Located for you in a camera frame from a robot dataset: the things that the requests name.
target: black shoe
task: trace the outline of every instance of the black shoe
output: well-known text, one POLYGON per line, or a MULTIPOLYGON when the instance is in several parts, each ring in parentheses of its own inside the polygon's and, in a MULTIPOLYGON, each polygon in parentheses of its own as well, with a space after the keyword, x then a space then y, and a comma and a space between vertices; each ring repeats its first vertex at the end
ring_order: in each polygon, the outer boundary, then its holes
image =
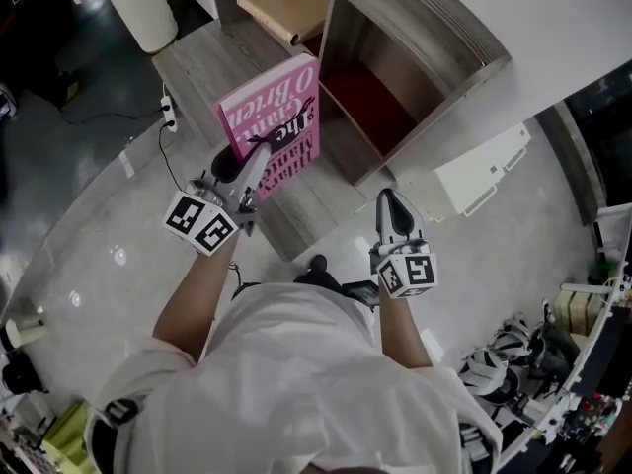
POLYGON ((323 273, 327 270, 327 259, 323 255, 316 255, 309 261, 308 272, 323 273))

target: floor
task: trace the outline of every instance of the floor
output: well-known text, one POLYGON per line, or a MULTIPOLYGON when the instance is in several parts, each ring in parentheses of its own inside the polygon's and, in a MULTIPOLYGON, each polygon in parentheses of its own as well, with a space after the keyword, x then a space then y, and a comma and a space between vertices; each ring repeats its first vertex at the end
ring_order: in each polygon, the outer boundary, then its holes
MULTIPOLYGON (((210 19, 193 0, 169 2, 181 37, 210 19)), ((159 108, 162 81, 151 56, 138 47, 110 1, 82 0, 73 6, 73 21, 74 34, 56 58, 59 68, 75 72, 80 82, 65 117, 143 115, 159 108)), ((159 118, 99 118, 73 126, 29 92, 20 102, 18 117, 0 123, 0 156, 9 183, 9 199, 0 206, 0 305, 68 206, 159 118)))
MULTIPOLYGON (((484 345, 515 311, 535 324, 541 299, 553 299, 562 281, 586 279, 593 261, 591 234, 580 223, 562 169, 539 127, 530 123, 529 129, 526 156, 484 207, 470 218, 427 224, 439 286, 411 306, 418 327, 432 331, 451 366, 484 345)), ((48 334, 27 351, 57 410, 72 396, 95 396, 132 349, 132 339, 151 332, 196 256, 161 227, 176 187, 162 156, 152 154, 156 138, 154 125, 126 149, 131 179, 115 160, 80 197, 79 207, 68 211, 44 244, 36 267, 47 268, 47 283, 26 289, 48 325, 48 334)), ((184 122, 169 142, 167 155, 180 182, 210 163, 207 145, 184 122)), ((415 182, 402 191, 420 203, 415 182)), ((368 278, 366 250, 375 238, 370 204, 291 264, 257 230, 252 238, 240 238, 235 261, 244 280, 283 281, 323 253, 340 282, 362 280, 368 278)), ((218 315, 230 307, 235 286, 231 273, 218 315)))

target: white desk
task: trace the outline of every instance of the white desk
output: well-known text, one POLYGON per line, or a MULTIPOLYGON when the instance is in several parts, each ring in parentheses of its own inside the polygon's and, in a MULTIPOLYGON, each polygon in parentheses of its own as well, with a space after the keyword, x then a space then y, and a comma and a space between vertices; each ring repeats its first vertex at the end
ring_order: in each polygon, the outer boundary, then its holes
POLYGON ((518 436, 518 438, 514 442, 512 442, 512 444, 508 446, 505 451, 501 453, 501 462, 499 468, 503 468, 505 465, 507 465, 507 463, 518 453, 525 452, 527 450, 529 441, 533 438, 535 434, 538 434, 538 431, 547 432, 547 438, 554 438, 555 434, 558 432, 563 423, 563 421, 560 420, 561 416, 568 410, 573 409, 573 406, 577 407, 581 400, 581 397, 571 393, 570 389, 576 382, 582 379, 580 374, 582 372, 582 369, 584 368, 584 365, 586 364, 586 360, 591 355, 594 345, 601 335, 605 321, 610 316, 612 316, 610 308, 619 300, 619 287, 621 285, 621 281, 623 280, 623 271, 625 269, 625 266, 627 265, 627 262, 625 261, 625 255, 630 244, 630 233, 632 232, 632 203, 618 205, 617 207, 602 208, 597 213, 596 221, 617 221, 616 225, 624 228, 622 231, 619 232, 619 237, 616 237, 616 234, 613 234, 614 237, 608 238, 608 240, 618 240, 617 245, 618 252, 620 254, 619 265, 617 267, 616 274, 612 279, 612 286, 562 284, 561 287, 562 289, 581 288, 581 291, 603 293, 607 294, 608 297, 605 300, 605 304, 601 309, 601 312, 599 312, 599 315, 597 316, 591 333, 589 334, 586 345, 582 348, 580 354, 575 360, 571 374, 562 385, 562 387, 566 391, 562 390, 558 398, 551 404, 551 407, 548 409, 548 411, 544 413, 544 415, 542 415, 542 418, 538 420, 538 422, 535 423, 532 428, 526 429, 521 435, 518 436), (549 423, 551 419, 556 420, 555 425, 551 425, 549 423))

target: wire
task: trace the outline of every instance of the wire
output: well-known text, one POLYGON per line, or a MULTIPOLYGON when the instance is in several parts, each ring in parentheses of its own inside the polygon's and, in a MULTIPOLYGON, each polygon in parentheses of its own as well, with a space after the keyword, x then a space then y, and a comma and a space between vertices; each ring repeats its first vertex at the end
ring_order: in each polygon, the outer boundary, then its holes
POLYGON ((78 125, 86 124, 88 122, 94 121, 96 119, 101 119, 101 118, 121 118, 121 119, 127 119, 128 121, 136 121, 138 119, 151 118, 154 115, 162 113, 162 111, 163 111, 163 108, 161 107, 160 109, 156 109, 155 111, 142 114, 142 115, 124 115, 122 113, 101 113, 98 115, 90 116, 89 118, 78 119, 76 121, 72 121, 66 118, 66 113, 64 111, 60 110, 59 112, 61 113, 61 119, 63 120, 63 122, 65 122, 66 124, 69 124, 70 126, 78 126, 78 125))
POLYGON ((164 130, 167 126, 170 126, 168 122, 163 124, 160 127, 160 131, 158 131, 158 147, 160 148, 160 152, 162 153, 162 156, 165 159, 165 163, 167 164, 167 168, 169 169, 169 173, 171 174, 171 178, 174 180, 174 183, 176 183, 176 186, 178 187, 178 190, 182 191, 182 188, 180 188, 180 185, 178 184, 178 181, 176 180, 176 176, 174 176, 174 171, 171 170, 171 166, 169 165, 169 160, 167 159, 167 155, 165 154, 165 150, 162 148, 162 130, 164 130))
POLYGON ((242 280, 241 280, 241 273, 239 272, 239 266, 237 265, 237 262, 231 262, 230 265, 228 266, 228 270, 229 271, 235 271, 235 273, 237 274, 237 289, 241 288, 242 286, 242 280))

